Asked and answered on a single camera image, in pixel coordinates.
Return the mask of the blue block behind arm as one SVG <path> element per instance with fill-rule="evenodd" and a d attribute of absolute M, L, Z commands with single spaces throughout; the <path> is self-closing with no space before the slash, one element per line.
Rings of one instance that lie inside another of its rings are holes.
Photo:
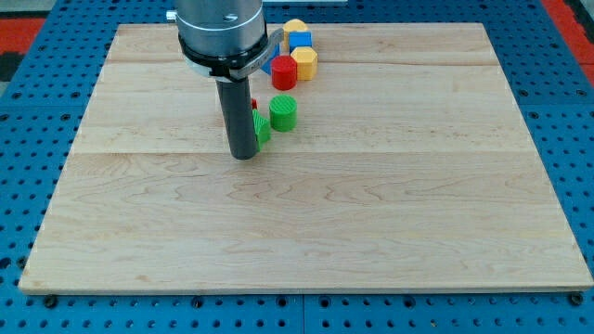
<path fill-rule="evenodd" d="M 280 55 L 280 45 L 276 45 L 272 54 L 267 59 L 265 64 L 261 67 L 261 70 L 266 73 L 267 75 L 272 75 L 272 61 Z"/>

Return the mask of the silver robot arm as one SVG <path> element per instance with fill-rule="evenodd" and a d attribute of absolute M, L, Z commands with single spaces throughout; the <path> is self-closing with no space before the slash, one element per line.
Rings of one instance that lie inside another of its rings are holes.
<path fill-rule="evenodd" d="M 281 28 L 267 29 L 262 0 L 175 0 L 166 19 L 190 66 L 222 82 L 261 69 L 284 39 Z"/>

